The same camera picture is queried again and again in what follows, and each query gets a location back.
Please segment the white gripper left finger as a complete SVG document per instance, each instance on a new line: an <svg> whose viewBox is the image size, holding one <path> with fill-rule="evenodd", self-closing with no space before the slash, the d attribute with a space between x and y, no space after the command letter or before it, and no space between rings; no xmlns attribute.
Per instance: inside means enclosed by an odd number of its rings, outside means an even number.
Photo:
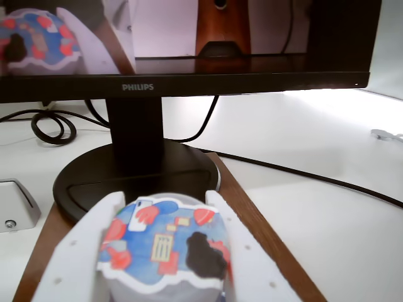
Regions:
<svg viewBox="0 0 403 302"><path fill-rule="evenodd" d="M58 243L33 301L110 301L105 279L96 271L98 252L113 217L125 206L115 192L93 206Z"/></svg>

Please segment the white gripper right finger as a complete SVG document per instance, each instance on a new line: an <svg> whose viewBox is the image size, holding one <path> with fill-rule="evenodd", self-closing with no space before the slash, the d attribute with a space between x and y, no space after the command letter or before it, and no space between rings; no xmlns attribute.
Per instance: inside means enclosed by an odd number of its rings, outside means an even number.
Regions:
<svg viewBox="0 0 403 302"><path fill-rule="evenodd" d="M230 272L224 282L226 301L300 301L276 263L263 250L226 200L206 192L207 205L218 209L230 242Z"/></svg>

